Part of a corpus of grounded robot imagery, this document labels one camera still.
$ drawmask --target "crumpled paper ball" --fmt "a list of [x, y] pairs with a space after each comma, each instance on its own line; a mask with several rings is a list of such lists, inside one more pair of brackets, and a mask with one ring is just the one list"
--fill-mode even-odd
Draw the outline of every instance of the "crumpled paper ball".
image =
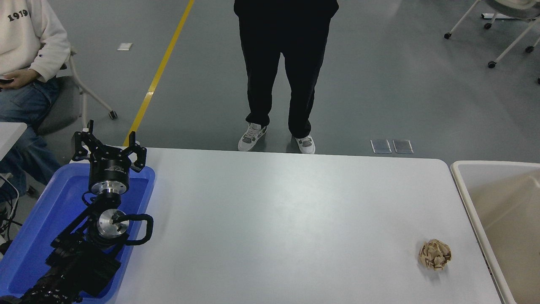
[[424, 242], [418, 254], [420, 263], [433, 270], [442, 270], [451, 258], [450, 247], [437, 239]]

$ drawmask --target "black pants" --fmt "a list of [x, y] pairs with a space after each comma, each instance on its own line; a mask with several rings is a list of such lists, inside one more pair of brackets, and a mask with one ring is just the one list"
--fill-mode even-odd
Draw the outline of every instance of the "black pants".
[[289, 131], [296, 138], [309, 135], [309, 114], [315, 84], [325, 55], [330, 19], [272, 24], [240, 19], [240, 40], [247, 70], [249, 123], [266, 126], [272, 108], [272, 87], [280, 54], [291, 85]]

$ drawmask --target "plastic storage bin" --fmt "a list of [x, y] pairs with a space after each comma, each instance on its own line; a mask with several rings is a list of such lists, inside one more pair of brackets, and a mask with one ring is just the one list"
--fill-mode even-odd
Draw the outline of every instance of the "plastic storage bin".
[[540, 164], [458, 161], [451, 171], [504, 303], [540, 303]]
[[[0, 261], [0, 295], [22, 296], [49, 270], [45, 260], [53, 251], [51, 241], [86, 208], [81, 196], [88, 190], [89, 172], [89, 164], [71, 163], [54, 174], [5, 257]], [[121, 196], [122, 204], [119, 209], [127, 214], [144, 213], [155, 177], [154, 171], [149, 167], [140, 173], [131, 171], [130, 188]], [[137, 238], [140, 225], [140, 222], [130, 225], [127, 233], [131, 240]], [[120, 251], [117, 256], [117, 260], [121, 262], [120, 269], [97, 298], [81, 293], [83, 303], [106, 303], [113, 299], [124, 276], [132, 249], [132, 246], [125, 246]]]

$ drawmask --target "beige bin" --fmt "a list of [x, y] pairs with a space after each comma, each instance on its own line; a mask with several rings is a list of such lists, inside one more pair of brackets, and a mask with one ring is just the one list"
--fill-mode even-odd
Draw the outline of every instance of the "beige bin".
[[540, 303], [540, 164], [458, 161], [451, 171], [504, 303]]

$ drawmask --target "robotic arm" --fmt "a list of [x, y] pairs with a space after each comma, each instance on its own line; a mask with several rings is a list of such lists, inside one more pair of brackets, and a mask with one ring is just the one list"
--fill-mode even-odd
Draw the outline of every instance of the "robotic arm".
[[[51, 243], [54, 250], [45, 261], [51, 267], [49, 271], [20, 299], [4, 296], [0, 297], [0, 304], [81, 302], [82, 291], [98, 296], [120, 268], [116, 260], [120, 250], [124, 246], [144, 244], [152, 236], [151, 216], [126, 215], [118, 209], [121, 194], [129, 190], [130, 168], [140, 172], [145, 166], [146, 148], [135, 142], [135, 132], [130, 133], [130, 144], [122, 150], [102, 144], [92, 131], [90, 120], [87, 128], [75, 132], [72, 159], [90, 162], [88, 189], [96, 197]], [[132, 153], [137, 156], [133, 163], [129, 159]], [[144, 238], [128, 240], [126, 231], [130, 221], [146, 221]]]

